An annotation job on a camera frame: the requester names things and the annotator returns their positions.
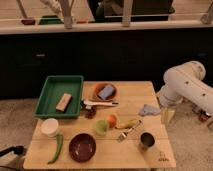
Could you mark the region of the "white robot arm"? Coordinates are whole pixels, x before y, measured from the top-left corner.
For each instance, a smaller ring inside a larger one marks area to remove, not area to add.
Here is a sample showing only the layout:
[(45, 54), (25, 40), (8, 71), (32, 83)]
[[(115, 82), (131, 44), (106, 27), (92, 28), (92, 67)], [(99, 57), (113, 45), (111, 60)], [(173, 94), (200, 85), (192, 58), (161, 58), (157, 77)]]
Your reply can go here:
[(168, 69), (163, 76), (164, 85), (157, 93), (162, 109), (162, 119), (183, 99), (194, 103), (204, 111), (199, 119), (206, 121), (213, 116), (213, 87), (203, 83), (205, 67), (199, 61), (189, 61)]

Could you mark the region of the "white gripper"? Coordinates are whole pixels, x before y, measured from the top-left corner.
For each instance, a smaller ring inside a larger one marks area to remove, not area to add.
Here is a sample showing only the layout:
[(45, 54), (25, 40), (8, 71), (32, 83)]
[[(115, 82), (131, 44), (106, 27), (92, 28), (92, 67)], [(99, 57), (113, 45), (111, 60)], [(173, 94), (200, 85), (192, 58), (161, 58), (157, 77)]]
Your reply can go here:
[[(178, 94), (164, 85), (157, 93), (159, 103), (162, 107), (172, 107), (177, 104)], [(175, 114), (175, 110), (171, 108), (163, 108), (161, 110), (161, 123), (167, 125)]]

